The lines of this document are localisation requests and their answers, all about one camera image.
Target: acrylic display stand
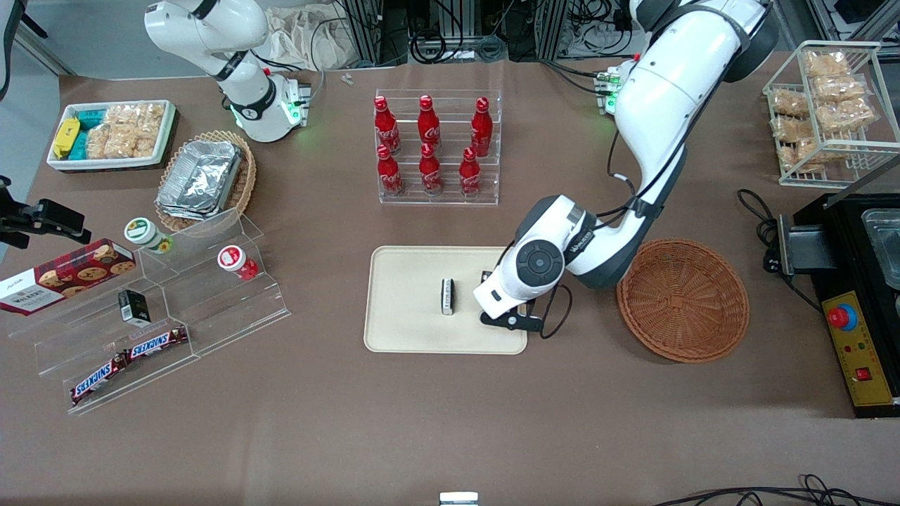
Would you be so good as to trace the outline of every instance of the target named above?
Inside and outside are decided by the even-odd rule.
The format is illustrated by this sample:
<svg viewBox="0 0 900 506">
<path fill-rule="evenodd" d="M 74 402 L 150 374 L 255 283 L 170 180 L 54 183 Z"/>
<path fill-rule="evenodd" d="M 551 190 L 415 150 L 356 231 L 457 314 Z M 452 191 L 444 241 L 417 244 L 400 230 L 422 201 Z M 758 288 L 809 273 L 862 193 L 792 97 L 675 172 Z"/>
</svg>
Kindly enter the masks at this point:
<svg viewBox="0 0 900 506">
<path fill-rule="evenodd" d="M 502 100 L 498 90 L 378 90 L 376 95 L 387 98 L 388 106 L 397 118 L 400 129 L 400 153 L 394 156 L 400 166 L 400 176 L 406 191 L 397 197 L 384 193 L 378 179 L 378 199 L 382 204 L 419 205 L 497 205 L 500 201 L 500 125 L 503 119 Z M 428 196 L 422 186 L 419 173 L 421 141 L 419 140 L 419 97 L 431 95 L 434 110 L 441 121 L 441 148 L 437 159 L 441 162 L 441 178 L 444 191 Z M 486 96 L 490 102 L 490 117 L 494 122 L 487 157 L 478 158 L 481 165 L 481 191 L 472 200 L 463 198 L 459 181 L 459 165 L 463 162 L 463 150 L 472 142 L 472 117 L 475 101 Z M 378 147 L 378 134 L 374 134 Z M 372 150 L 373 162 L 378 158 Z"/>
<path fill-rule="evenodd" d="M 34 343 L 38 374 L 63 383 L 60 407 L 70 407 L 69 390 L 116 353 L 186 326 L 186 342 L 132 362 L 69 409 L 91 411 L 291 314 L 266 272 L 257 247 L 262 237 L 237 210 L 223 212 L 173 234 L 165 255 L 138 249 L 138 267 L 129 273 L 31 316 L 5 313 L 9 337 Z M 216 256 L 229 244 L 259 264 L 258 276 L 241 281 L 219 267 Z M 147 298 L 151 325 L 122 321 L 118 293 L 125 289 Z"/>
</svg>

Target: table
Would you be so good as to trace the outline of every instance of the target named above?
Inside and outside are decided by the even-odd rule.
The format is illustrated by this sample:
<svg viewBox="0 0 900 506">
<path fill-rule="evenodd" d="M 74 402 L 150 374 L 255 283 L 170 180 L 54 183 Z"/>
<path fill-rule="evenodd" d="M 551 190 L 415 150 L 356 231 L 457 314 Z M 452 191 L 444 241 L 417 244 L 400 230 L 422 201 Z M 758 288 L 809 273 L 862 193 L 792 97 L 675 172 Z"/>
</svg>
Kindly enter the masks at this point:
<svg viewBox="0 0 900 506">
<path fill-rule="evenodd" d="M 0 497 L 395 505 L 475 490 L 489 505 L 646 504 L 726 486 L 791 486 L 813 472 L 830 486 L 900 500 L 900 423 L 850 419 L 824 320 L 763 273 L 756 219 L 735 199 L 748 187 L 774 212 L 794 212 L 820 194 L 776 183 L 760 99 L 776 63 L 721 86 L 648 238 L 697 240 L 740 274 L 751 323 L 729 357 L 686 366 L 655 356 L 627 330 L 614 291 L 591 292 L 568 275 L 570 319 L 521 355 L 367 351 L 375 248 L 501 246 L 543 196 L 566 193 L 598 212 L 623 202 L 626 189 L 604 171 L 612 121 L 590 95 L 537 64 L 352 71 L 353 86 L 334 73 L 308 128 L 252 144 L 259 178 L 247 215 L 266 233 L 264 258 L 293 315 L 80 418 L 65 414 L 59 383 L 37 377 L 31 346 L 0 339 Z M 378 204 L 374 90 L 432 86 L 503 90 L 499 207 Z M 62 77 L 60 89 L 63 104 L 172 100 L 182 113 L 176 146 L 202 131 L 234 130 L 209 78 Z M 636 176 L 623 143 L 614 163 Z M 129 218 L 153 216 L 159 176 L 41 166 L 31 200 L 69 205 L 97 238 L 121 239 Z M 39 237 L 27 251 L 10 251 L 3 274 L 75 246 Z"/>
</svg>

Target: beige tray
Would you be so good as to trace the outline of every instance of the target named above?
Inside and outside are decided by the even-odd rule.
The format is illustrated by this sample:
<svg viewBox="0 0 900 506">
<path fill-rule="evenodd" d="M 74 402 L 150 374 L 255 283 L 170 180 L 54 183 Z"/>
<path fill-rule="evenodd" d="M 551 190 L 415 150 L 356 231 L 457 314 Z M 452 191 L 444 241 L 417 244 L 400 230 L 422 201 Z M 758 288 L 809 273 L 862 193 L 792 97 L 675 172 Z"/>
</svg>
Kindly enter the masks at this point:
<svg viewBox="0 0 900 506">
<path fill-rule="evenodd" d="M 385 353 L 516 355 L 527 333 L 488 327 L 472 290 L 503 248 L 382 246 L 372 254 L 365 346 Z M 452 316 L 441 314 L 441 279 L 454 279 Z"/>
</svg>

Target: wire rack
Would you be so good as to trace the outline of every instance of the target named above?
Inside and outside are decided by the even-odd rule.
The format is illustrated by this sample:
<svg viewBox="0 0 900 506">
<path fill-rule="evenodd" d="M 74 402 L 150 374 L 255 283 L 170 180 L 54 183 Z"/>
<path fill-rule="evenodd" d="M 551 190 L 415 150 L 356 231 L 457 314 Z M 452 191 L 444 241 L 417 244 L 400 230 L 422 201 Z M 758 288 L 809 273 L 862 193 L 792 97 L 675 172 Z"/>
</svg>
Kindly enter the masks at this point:
<svg viewBox="0 0 900 506">
<path fill-rule="evenodd" d="M 868 89 L 874 94 L 869 101 L 877 109 L 880 118 L 867 127 L 857 130 L 826 132 L 814 113 L 809 114 L 816 146 L 794 165 L 782 165 L 778 182 L 790 186 L 812 186 L 818 188 L 843 189 L 871 174 L 879 167 L 894 160 L 900 154 L 900 129 L 897 128 L 894 110 L 887 101 L 887 89 L 881 67 L 878 64 L 878 42 L 838 42 L 805 41 L 791 54 L 778 69 L 775 76 L 762 88 L 769 106 L 769 118 L 775 121 L 774 95 L 778 89 L 801 92 L 805 95 L 808 111 L 815 111 L 820 105 L 809 93 L 809 78 L 806 68 L 800 63 L 804 51 L 840 51 L 847 59 L 851 74 L 866 77 Z M 774 139 L 776 151 L 791 145 Z M 810 160 L 823 154 L 836 155 L 842 161 L 832 161 L 823 165 L 822 170 L 807 172 Z"/>
</svg>

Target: wicker basket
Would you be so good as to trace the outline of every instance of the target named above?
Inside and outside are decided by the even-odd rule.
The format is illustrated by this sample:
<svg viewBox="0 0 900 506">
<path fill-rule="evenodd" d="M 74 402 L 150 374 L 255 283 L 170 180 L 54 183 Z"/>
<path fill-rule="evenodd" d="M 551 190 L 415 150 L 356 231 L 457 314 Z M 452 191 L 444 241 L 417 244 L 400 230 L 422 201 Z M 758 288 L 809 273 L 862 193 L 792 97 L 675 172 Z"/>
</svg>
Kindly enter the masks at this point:
<svg viewBox="0 0 900 506">
<path fill-rule="evenodd" d="M 685 239 L 643 244 L 616 295 L 637 338 L 677 362 L 728 355 L 750 320 L 741 278 L 712 249 Z"/>
<path fill-rule="evenodd" d="M 211 142 L 221 142 L 226 140 L 231 142 L 235 146 L 238 146 L 241 149 L 242 157 L 240 159 L 240 165 L 238 166 L 238 176 L 235 178 L 234 186 L 231 187 L 231 196 L 228 200 L 228 204 L 225 206 L 225 209 L 231 209 L 232 207 L 237 207 L 238 211 L 244 212 L 247 209 L 247 205 L 250 203 L 250 194 L 253 193 L 253 184 L 257 181 L 257 163 L 253 159 L 253 153 L 250 151 L 250 147 L 247 145 L 247 142 L 238 136 L 238 134 L 230 132 L 230 131 L 208 131 L 206 133 L 201 133 L 200 135 L 194 137 L 188 142 L 194 140 L 208 140 Z M 162 188 L 166 183 L 166 178 L 169 173 L 172 171 L 172 166 L 175 164 L 175 160 L 178 158 L 178 155 L 185 149 L 185 144 L 182 144 L 181 148 L 178 148 L 178 151 L 169 159 L 168 164 L 166 165 L 166 171 L 163 172 L 162 181 L 159 182 L 159 187 Z M 191 225 L 194 225 L 199 222 L 199 220 L 189 220 L 187 218 L 177 218 L 175 216 L 169 216 L 164 213 L 159 207 L 157 207 L 157 215 L 159 216 L 159 220 L 163 225 L 166 225 L 166 228 L 177 232 L 179 230 L 186 229 Z"/>
</svg>

